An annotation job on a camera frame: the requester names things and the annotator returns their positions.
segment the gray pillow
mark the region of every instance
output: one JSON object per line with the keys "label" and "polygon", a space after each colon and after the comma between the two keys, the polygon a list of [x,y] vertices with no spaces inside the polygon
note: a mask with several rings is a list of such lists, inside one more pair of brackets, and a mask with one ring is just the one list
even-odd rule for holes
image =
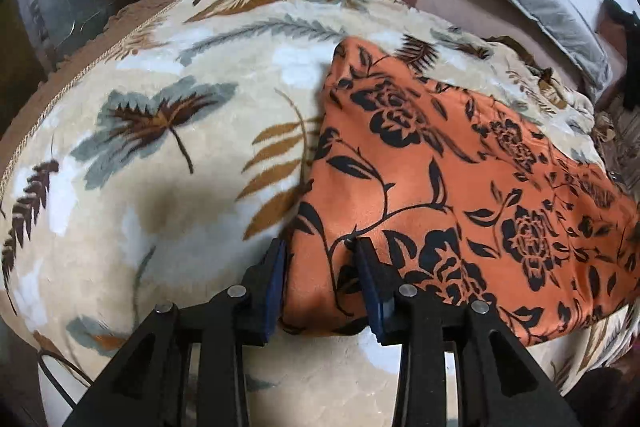
{"label": "gray pillow", "polygon": [[582,71],[592,102],[612,79],[607,54],[589,25],[569,0],[509,0],[569,57]]}

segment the brown cloth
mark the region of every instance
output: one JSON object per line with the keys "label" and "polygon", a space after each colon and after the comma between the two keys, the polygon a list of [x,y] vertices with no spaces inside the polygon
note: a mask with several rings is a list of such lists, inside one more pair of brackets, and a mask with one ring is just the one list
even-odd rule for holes
{"label": "brown cloth", "polygon": [[283,324],[354,333],[347,243],[446,303],[482,299],[523,344],[638,295],[635,203],[494,99],[418,76],[370,42],[336,48],[311,190],[292,222]]}

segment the metal screw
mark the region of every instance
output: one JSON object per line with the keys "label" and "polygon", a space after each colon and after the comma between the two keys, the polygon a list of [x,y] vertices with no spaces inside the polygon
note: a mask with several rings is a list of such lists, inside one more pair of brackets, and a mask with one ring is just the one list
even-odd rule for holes
{"label": "metal screw", "polygon": [[418,295],[418,288],[416,288],[413,284],[403,284],[398,288],[400,295],[404,295],[405,297],[415,297]]}
{"label": "metal screw", "polygon": [[484,315],[487,311],[489,311],[489,304],[484,301],[473,301],[471,303],[471,309],[476,313]]}
{"label": "metal screw", "polygon": [[156,313],[168,313],[173,309],[173,307],[174,303],[170,301],[158,302],[158,304],[154,306],[154,311]]}
{"label": "metal screw", "polygon": [[226,291],[226,294],[233,298],[244,297],[246,295],[246,288],[241,284],[236,284],[235,286],[231,286]]}

